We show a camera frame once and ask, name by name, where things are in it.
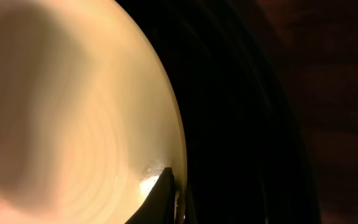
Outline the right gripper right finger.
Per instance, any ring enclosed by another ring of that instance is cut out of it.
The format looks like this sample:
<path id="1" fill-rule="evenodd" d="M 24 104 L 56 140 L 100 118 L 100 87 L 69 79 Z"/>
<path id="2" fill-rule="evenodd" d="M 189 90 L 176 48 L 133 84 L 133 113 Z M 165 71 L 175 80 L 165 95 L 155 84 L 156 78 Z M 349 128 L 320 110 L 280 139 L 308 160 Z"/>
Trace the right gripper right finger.
<path id="1" fill-rule="evenodd" d="M 198 224 L 191 187 L 186 188 L 184 224 Z"/>

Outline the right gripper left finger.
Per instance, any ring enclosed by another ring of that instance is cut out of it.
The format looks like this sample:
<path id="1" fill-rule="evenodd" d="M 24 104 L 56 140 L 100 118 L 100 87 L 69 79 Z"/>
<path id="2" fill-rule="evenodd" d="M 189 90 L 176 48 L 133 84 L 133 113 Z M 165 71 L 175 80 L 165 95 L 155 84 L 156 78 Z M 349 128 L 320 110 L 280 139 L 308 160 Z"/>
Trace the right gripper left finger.
<path id="1" fill-rule="evenodd" d="M 171 167 L 160 174 L 144 203 L 126 224 L 174 224 L 175 184 Z"/>

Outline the yellow plate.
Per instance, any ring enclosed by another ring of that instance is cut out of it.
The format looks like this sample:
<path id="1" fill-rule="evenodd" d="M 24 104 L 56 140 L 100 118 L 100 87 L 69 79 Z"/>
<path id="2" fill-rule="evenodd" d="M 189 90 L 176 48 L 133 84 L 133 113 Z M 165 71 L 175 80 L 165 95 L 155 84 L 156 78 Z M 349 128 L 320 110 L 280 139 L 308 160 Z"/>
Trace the yellow plate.
<path id="1" fill-rule="evenodd" d="M 125 223 L 186 146 L 149 40 L 116 1 L 0 1 L 0 223 Z"/>

